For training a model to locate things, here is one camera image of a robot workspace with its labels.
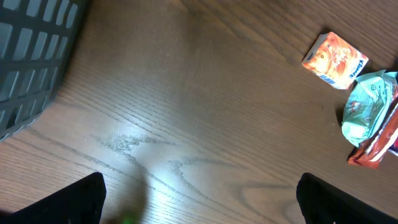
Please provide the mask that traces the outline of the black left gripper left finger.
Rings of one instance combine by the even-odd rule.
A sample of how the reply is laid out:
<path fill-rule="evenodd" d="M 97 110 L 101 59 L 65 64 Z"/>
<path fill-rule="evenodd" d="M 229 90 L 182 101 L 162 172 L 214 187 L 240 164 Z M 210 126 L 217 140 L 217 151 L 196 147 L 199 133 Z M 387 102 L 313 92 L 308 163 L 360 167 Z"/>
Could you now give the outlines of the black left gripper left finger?
<path fill-rule="evenodd" d="M 14 213 L 1 213 L 1 224 L 98 224 L 106 198 L 102 173 L 94 172 Z"/>

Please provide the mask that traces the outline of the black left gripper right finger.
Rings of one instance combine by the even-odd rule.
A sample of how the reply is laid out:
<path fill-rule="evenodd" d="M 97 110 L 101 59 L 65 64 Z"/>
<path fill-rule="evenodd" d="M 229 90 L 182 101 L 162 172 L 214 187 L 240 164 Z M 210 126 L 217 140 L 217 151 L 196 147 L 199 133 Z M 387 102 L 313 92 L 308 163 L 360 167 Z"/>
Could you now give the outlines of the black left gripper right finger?
<path fill-rule="evenodd" d="M 306 223 L 397 224 L 396 218 L 308 172 L 298 182 L 296 198 Z"/>

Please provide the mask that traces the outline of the teal snack packet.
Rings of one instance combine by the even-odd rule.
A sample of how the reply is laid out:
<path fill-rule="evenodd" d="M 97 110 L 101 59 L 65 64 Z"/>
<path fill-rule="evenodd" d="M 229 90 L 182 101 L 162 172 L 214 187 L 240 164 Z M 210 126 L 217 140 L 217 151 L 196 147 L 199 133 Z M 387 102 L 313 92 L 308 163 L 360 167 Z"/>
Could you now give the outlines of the teal snack packet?
<path fill-rule="evenodd" d="M 358 147 L 381 127 L 391 104 L 397 98 L 397 72 L 367 73 L 356 78 L 343 110 L 343 136 Z"/>

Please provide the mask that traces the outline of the orange chocolate bar wrapper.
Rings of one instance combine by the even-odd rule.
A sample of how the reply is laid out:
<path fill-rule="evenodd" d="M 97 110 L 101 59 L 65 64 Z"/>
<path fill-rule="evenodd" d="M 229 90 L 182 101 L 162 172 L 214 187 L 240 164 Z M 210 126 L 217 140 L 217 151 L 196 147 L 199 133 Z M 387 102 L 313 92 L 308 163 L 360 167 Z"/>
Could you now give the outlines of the orange chocolate bar wrapper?
<path fill-rule="evenodd" d="M 381 129 L 348 158 L 348 164 L 372 169 L 379 167 L 382 158 L 397 139 L 397 104 L 393 107 Z"/>

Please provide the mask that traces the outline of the purple pad package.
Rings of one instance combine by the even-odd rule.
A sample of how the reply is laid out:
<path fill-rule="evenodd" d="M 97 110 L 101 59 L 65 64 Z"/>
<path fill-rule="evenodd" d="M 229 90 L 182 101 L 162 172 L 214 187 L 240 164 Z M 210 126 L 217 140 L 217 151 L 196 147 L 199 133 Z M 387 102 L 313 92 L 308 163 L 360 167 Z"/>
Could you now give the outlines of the purple pad package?
<path fill-rule="evenodd" d="M 395 156 L 398 156 L 398 139 L 396 139 L 393 145 L 389 148 L 389 152 Z"/>

